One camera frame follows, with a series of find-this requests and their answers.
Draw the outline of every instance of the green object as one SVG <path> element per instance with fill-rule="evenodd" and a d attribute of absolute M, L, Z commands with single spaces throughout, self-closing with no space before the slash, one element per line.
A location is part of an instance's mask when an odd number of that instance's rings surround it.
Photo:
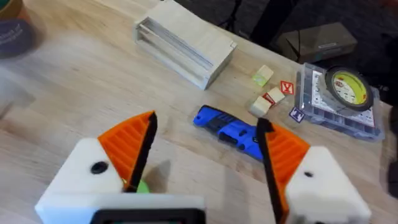
<path fill-rule="evenodd" d="M 140 194 L 148 194 L 148 193 L 150 193 L 148 185 L 143 180 L 139 181 L 137 193 L 140 193 Z"/>
<path fill-rule="evenodd" d="M 10 0 L 0 0 L 0 10 L 4 8 L 8 4 Z"/>

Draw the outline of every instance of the black strip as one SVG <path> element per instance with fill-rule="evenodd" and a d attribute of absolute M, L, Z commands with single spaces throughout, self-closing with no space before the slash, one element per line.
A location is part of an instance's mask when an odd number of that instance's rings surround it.
<path fill-rule="evenodd" d="M 94 214 L 90 224 L 111 224 L 116 222 L 206 224 L 206 214 L 203 210 L 197 208 L 104 209 Z"/>
<path fill-rule="evenodd" d="M 257 140 L 259 142 L 259 148 L 263 157 L 264 170 L 266 172 L 268 191 L 271 198 L 271 204 L 274 211 L 276 223 L 280 223 L 283 217 L 282 204 L 280 202 L 279 191 L 276 186 L 274 171 L 272 170 L 271 159 L 269 156 L 267 139 L 265 133 L 273 132 L 274 128 L 269 120 L 259 118 L 257 122 Z"/>
<path fill-rule="evenodd" d="M 215 110 L 215 111 L 219 111 L 219 112 L 221 112 L 221 113 L 223 113 L 223 114 L 227 114 L 228 116 L 231 116 L 232 118 L 238 119 L 237 117 L 235 117 L 235 116 L 233 116 L 233 115 L 231 115 L 231 114 L 229 114 L 229 113 L 227 113 L 227 112 L 225 112 L 225 111 L 219 110 L 219 109 L 214 108 L 214 107 L 209 106 L 209 105 L 203 105 L 203 106 L 199 109 L 198 113 L 200 113 L 200 111 L 201 111 L 203 108 L 210 108 L 210 109 L 213 109 L 213 110 Z"/>
<path fill-rule="evenodd" d="M 142 143 L 142 146 L 140 148 L 137 162 L 134 170 L 132 171 L 129 187 L 126 189 L 126 192 L 137 192 L 138 185 L 142 177 L 142 171 L 147 164 L 150 146 L 154 142 L 157 131 L 157 117 L 155 112 L 151 114 L 148 120 L 149 127 L 147 128 L 147 132 L 145 133 L 144 142 Z"/>

